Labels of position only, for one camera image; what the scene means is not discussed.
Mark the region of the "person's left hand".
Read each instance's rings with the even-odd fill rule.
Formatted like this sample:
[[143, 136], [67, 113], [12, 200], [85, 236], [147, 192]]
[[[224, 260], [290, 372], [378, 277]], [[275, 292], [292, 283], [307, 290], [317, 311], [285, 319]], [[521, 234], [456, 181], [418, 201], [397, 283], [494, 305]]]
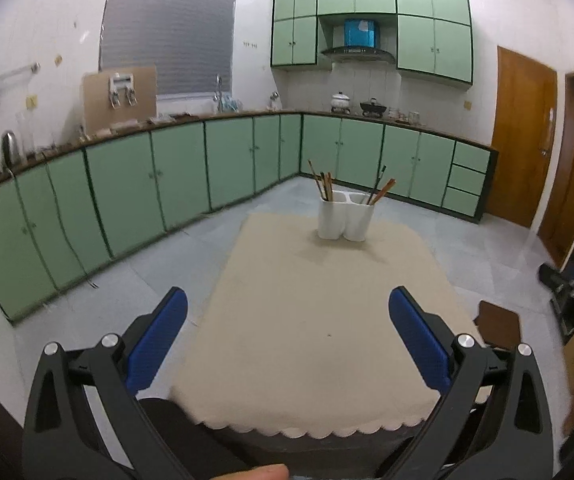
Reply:
[[255, 467], [246, 471], [222, 474], [212, 480], [289, 480], [289, 469], [284, 464]]

